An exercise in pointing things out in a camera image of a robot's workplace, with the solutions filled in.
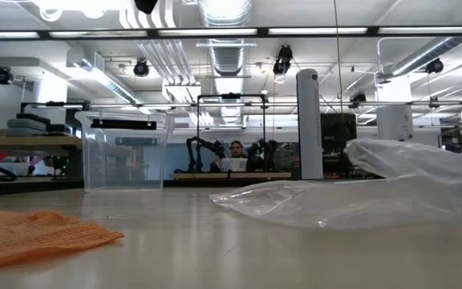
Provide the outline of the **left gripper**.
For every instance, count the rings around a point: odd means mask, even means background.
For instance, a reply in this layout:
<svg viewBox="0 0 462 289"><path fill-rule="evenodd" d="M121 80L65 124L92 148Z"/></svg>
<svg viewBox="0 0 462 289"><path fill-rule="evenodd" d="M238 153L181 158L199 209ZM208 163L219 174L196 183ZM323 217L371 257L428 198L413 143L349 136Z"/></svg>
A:
<svg viewBox="0 0 462 289"><path fill-rule="evenodd" d="M137 10L145 14L151 14L155 9L158 0L134 0L134 3Z"/></svg>

